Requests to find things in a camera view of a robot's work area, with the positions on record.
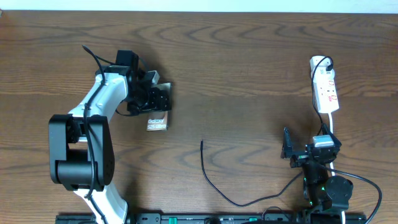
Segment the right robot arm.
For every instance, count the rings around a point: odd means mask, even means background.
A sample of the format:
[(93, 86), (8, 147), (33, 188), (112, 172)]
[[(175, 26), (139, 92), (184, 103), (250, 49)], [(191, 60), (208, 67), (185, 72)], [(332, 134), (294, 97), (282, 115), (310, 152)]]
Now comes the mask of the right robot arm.
[(326, 165), (336, 159), (341, 142), (327, 125), (321, 125), (321, 131), (303, 151), (296, 151), (289, 129), (284, 128), (281, 158), (290, 159), (291, 168), (303, 170), (303, 191), (310, 202), (310, 207), (302, 212), (303, 222), (343, 223), (341, 213), (349, 208), (353, 183), (340, 175), (329, 175)]

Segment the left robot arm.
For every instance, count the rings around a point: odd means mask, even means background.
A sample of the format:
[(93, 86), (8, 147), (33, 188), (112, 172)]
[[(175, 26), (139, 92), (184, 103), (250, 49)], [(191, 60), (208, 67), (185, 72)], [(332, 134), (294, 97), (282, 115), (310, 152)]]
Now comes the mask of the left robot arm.
[(168, 112), (171, 83), (159, 83), (156, 70), (147, 70), (132, 50), (118, 50), (110, 62), (85, 49), (98, 69), (82, 101), (67, 114), (49, 120), (50, 178), (81, 197), (90, 214), (57, 215), (56, 223), (136, 223), (129, 204), (114, 182), (115, 158), (109, 123), (121, 103), (127, 117)]

